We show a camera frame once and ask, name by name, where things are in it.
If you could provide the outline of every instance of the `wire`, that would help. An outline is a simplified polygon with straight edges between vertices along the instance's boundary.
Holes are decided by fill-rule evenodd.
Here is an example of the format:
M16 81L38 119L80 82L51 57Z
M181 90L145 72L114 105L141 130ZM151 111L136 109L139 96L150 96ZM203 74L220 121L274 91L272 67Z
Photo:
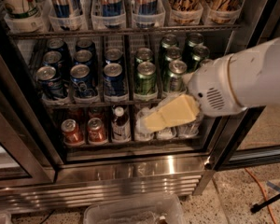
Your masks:
M260 188L261 193L262 193L262 195L263 195L263 197L264 197L264 200L265 200L265 201L268 201L267 193L266 193L265 189L263 188L263 186L260 184L259 180L256 178L256 176L253 175L247 168L245 168L245 171L246 171L247 173L249 173L249 175L250 175L250 176L254 179L254 181L259 185L259 188ZM269 211L269 213L270 213L270 216L271 216L271 219L272 219L273 223L274 223L274 224L277 224L277 221L276 221L276 219L275 219L275 217L274 217L274 215L273 215L272 208L271 208L269 205L267 205L267 208L268 208L268 211Z
M52 211L47 215L47 217L46 217L45 219L43 219L39 224L45 223L45 221L48 220L49 217L52 216L52 214L53 214L54 212L55 212L55 210L52 210Z

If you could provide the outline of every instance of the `vent grille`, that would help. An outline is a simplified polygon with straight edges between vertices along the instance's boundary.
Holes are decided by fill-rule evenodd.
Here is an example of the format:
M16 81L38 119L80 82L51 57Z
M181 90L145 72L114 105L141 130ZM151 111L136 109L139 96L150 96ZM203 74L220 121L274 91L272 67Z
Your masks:
M221 110L225 105L220 91L216 90L215 88L209 89L206 97L210 106L215 110Z

